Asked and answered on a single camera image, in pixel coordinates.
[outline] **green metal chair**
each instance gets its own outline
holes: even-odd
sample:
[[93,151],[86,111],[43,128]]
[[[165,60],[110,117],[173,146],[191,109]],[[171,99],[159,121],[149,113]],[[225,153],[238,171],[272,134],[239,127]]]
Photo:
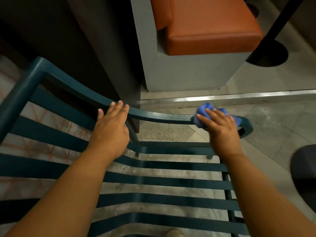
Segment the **green metal chair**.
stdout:
[[[81,127],[90,131],[93,130],[95,124],[94,120],[55,98],[53,95],[45,92],[41,88],[38,88],[38,85],[43,78],[49,79],[49,81],[53,84],[99,108],[107,109],[109,104],[112,102],[112,100],[99,95],[80,84],[46,59],[38,57],[34,60],[21,80],[14,86],[0,106],[0,141],[2,142],[4,140],[7,133],[12,133],[69,150],[78,152],[84,151],[88,144],[87,141],[20,116],[24,106],[28,101],[30,101],[78,124]],[[131,118],[151,122],[192,124],[191,115],[155,113],[135,108],[130,108],[128,115]],[[240,118],[242,119],[242,123],[240,125],[241,129],[239,130],[239,135],[243,138],[252,132],[252,125],[248,119],[243,117]],[[128,149],[135,151],[136,155],[139,153],[214,155],[214,151],[209,143],[138,141],[135,132],[132,128],[130,128],[128,123],[126,124],[130,130],[131,139],[128,144]],[[139,168],[220,171],[223,177],[222,181],[133,176],[109,171],[106,172],[103,181],[111,183],[224,190],[226,199],[146,193],[101,194],[97,208],[135,202],[190,206],[227,210],[229,221],[170,216],[167,215],[167,213],[166,215],[152,213],[126,213],[92,223],[88,236],[98,236],[128,223],[145,223],[169,227],[224,232],[231,233],[231,236],[249,234],[243,218],[239,218],[234,215],[234,211],[239,211],[240,209],[237,201],[232,199],[231,191],[233,190],[233,187],[228,179],[227,168],[223,163],[150,161],[134,159],[124,155],[116,159],[115,162]],[[58,179],[67,167],[67,164],[0,154],[0,176]],[[0,224],[19,221],[37,203],[38,200],[39,199],[22,199],[1,201]]]

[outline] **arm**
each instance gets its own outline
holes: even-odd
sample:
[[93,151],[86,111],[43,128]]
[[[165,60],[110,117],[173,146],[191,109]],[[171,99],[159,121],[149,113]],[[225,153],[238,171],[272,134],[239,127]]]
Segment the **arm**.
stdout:
[[106,115],[98,110],[87,149],[6,237],[87,236],[105,171],[129,142],[128,110],[121,101],[111,103]]
[[215,153],[227,166],[237,200],[252,237],[312,237],[316,226],[243,154],[234,119],[218,110],[201,115]]

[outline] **orange cushion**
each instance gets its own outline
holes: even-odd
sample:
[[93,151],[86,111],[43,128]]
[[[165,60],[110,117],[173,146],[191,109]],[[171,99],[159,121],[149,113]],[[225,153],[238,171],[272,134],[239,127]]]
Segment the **orange cushion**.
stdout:
[[168,55],[253,51],[262,31],[243,0],[171,0]]
[[156,29],[160,30],[172,22],[170,0],[150,0]]

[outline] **blue rag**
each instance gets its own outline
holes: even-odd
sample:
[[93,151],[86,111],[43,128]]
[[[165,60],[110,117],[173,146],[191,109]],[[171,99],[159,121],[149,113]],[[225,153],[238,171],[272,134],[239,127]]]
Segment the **blue rag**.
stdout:
[[[201,105],[199,108],[197,108],[197,111],[196,111],[195,115],[192,117],[193,123],[194,123],[197,127],[203,128],[203,129],[205,129],[206,126],[205,126],[202,122],[200,122],[200,121],[198,120],[198,118],[196,117],[196,115],[197,115],[197,114],[200,114],[200,115],[202,115],[202,116],[207,117],[208,119],[211,119],[211,118],[209,117],[209,115],[206,113],[205,109],[213,110],[214,107],[212,106],[211,103],[206,102],[206,103],[204,103],[203,105]],[[228,112],[227,112],[224,108],[219,108],[218,110],[221,111],[221,112],[223,112],[223,113],[226,114],[226,115],[228,114]],[[238,117],[235,116],[235,115],[232,115],[232,117],[233,117],[234,120],[235,120],[236,126],[240,126],[240,124],[241,124],[241,119],[238,118]]]

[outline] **forearm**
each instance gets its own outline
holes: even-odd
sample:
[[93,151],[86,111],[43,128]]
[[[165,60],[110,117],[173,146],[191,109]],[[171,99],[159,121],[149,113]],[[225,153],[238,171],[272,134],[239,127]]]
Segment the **forearm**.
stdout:
[[252,237],[315,236],[315,225],[243,155],[226,164],[245,223]]
[[109,164],[100,153],[83,152],[6,237],[87,236]]

